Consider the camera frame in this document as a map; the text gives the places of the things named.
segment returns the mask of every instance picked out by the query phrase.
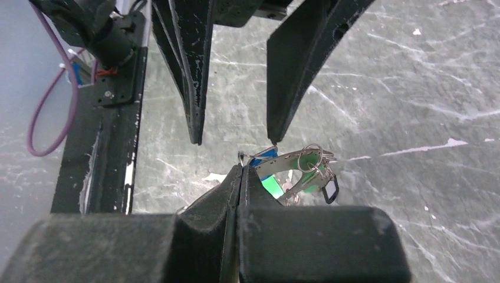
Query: blue tag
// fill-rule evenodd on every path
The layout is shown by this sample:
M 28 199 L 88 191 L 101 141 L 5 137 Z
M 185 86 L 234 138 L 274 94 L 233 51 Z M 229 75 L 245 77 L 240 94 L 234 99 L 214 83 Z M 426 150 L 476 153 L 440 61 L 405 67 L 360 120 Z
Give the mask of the blue tag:
M 263 154 L 261 154 L 257 157 L 269 157 L 270 159 L 276 158 L 276 157 L 278 157 L 278 149 L 276 149 L 276 148 L 271 149 L 271 150 L 264 152 Z M 259 165 L 260 163 L 262 163 L 263 161 L 265 161 L 265 160 L 253 158 L 252 160 L 250 160 L 250 166 L 255 167 L 255 166 Z M 266 177 L 262 178 L 261 181 L 264 181 L 265 179 L 267 179 L 271 176 L 272 175 L 266 176 Z

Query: gray marble surface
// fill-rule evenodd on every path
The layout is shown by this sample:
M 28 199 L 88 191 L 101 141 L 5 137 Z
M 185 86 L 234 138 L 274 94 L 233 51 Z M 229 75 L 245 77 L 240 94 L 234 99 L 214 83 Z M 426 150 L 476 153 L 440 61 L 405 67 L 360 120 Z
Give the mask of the gray marble surface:
M 346 160 L 339 205 L 385 210 L 413 282 L 500 278 L 500 1 L 377 0 L 314 80 L 279 150 Z M 174 212 L 218 183 L 238 150 L 270 145 L 265 43 L 277 22 L 216 27 L 202 146 L 152 40 L 135 213 Z M 302 205 L 323 205 L 317 193 Z

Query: wire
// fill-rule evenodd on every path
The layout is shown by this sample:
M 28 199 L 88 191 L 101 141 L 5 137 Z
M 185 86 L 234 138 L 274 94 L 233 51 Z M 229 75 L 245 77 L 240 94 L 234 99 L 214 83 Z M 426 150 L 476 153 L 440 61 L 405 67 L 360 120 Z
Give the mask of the wire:
M 144 8 L 146 3 L 147 1 L 145 0 L 135 0 L 134 3 L 132 3 L 132 6 L 130 6 L 129 14 L 141 10 Z
M 118 74 L 118 68 L 109 68 L 108 70 L 100 69 L 97 70 L 95 77 L 100 75 L 116 75 Z
M 48 89 L 46 90 L 46 92 L 44 93 L 44 95 L 42 96 L 40 101 L 38 102 L 38 105 L 35 109 L 35 112 L 33 113 L 31 121 L 29 123 L 28 134 L 27 134 L 27 149 L 32 155 L 42 157 L 42 156 L 46 156 L 46 155 L 52 153 L 63 142 L 64 138 L 66 137 L 66 135 L 68 134 L 68 132 L 71 128 L 71 125 L 73 124 L 73 121 L 75 120 L 77 106 L 78 106 L 78 81 L 77 81 L 77 76 L 76 76 L 75 70 L 73 69 L 73 65 L 71 64 L 71 62 L 72 62 L 72 60 L 74 60 L 77 57 L 78 54 L 81 54 L 83 52 L 83 49 L 78 50 L 78 52 L 76 52 L 77 53 L 76 55 L 72 55 L 70 58 L 68 58 L 68 56 L 66 55 L 66 52 L 64 51 L 63 46 L 61 45 L 61 43 L 57 39 L 57 36 L 55 35 L 54 31 L 52 30 L 52 28 L 48 24 L 45 17 L 43 16 L 42 12 L 40 12 L 40 10 L 32 3 L 30 3 L 30 5 L 33 8 L 33 10 L 35 11 L 35 14 L 37 15 L 38 19 L 41 21 L 45 30 L 47 31 L 49 37 L 51 38 L 52 42 L 54 43 L 54 45 L 57 49 L 57 51 L 59 52 L 59 55 L 61 56 L 62 61 L 64 62 L 65 69 L 69 73 L 70 80 L 71 80 L 71 89 L 73 91 L 73 94 L 71 96 L 70 109 L 68 112 L 68 119 L 66 121 L 66 124 L 62 128 L 61 133 L 56 138 L 54 143 L 52 145 L 50 145 L 47 149 L 45 149 L 41 152 L 37 151 L 33 146 L 33 132 L 35 130 L 35 125 L 37 123 L 38 115 L 40 114 L 40 111 L 41 111 L 45 101 L 47 100 L 50 92 L 52 91 L 52 89 L 54 88 L 56 83 L 59 81 L 61 76 L 64 74 L 64 68 L 59 70 L 59 73 L 57 74 L 56 78 L 54 79 L 54 81 L 52 81 L 52 83 L 50 84 L 50 86 L 48 87 Z

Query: keychain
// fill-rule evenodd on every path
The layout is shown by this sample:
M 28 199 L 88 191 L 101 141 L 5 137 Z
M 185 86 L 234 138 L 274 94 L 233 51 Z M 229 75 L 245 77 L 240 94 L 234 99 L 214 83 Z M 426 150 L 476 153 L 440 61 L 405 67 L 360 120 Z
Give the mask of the keychain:
M 245 157 L 250 158 L 247 165 L 255 168 L 266 190 L 283 205 L 289 205 L 288 199 L 291 198 L 297 203 L 297 194 L 302 191 L 320 189 L 328 204 L 338 196 L 337 176 L 328 166 L 336 158 L 332 152 L 323 150 L 318 144 L 309 144 L 302 150 L 281 156 L 278 155 L 278 148 L 273 146 L 255 155 L 239 152 L 238 157 L 241 165 L 244 165 Z M 291 189 L 283 192 L 273 175 L 289 170 L 299 170 L 302 176 Z

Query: key ring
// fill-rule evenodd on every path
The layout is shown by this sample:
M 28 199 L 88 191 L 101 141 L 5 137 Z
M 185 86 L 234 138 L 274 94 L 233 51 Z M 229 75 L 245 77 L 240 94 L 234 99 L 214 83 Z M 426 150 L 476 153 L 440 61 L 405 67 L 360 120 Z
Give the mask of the key ring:
M 320 152 L 320 158 L 318 159 L 318 162 L 316 162 L 315 165 L 313 165 L 312 167 L 310 167 L 308 170 L 304 170 L 302 169 L 302 167 L 300 166 L 300 158 L 302 157 L 302 154 L 304 154 L 304 150 L 308 150 L 308 149 L 311 149 L 312 147 L 317 147 L 318 151 Z M 323 148 L 317 144 L 317 143 L 311 143 L 311 144 L 308 144 L 306 146 L 304 146 L 304 148 L 302 148 L 302 152 L 298 155 L 298 159 L 297 159 L 297 168 L 298 170 L 300 170 L 302 173 L 311 173 L 313 172 L 314 170 L 317 170 L 317 171 L 320 171 L 319 170 L 319 166 L 321 165 L 321 163 L 323 162 Z
M 307 163 L 307 165 L 308 165 L 310 168 L 315 169 L 315 170 L 316 170 L 316 172 L 317 172 L 317 173 L 319 173 L 319 174 L 321 175 L 321 177 L 325 178 L 325 175 L 323 174 L 323 172 L 321 171 L 321 169 L 320 169 L 320 168 L 318 168 L 318 166 L 313 165 L 313 164 L 311 164 L 311 163 Z

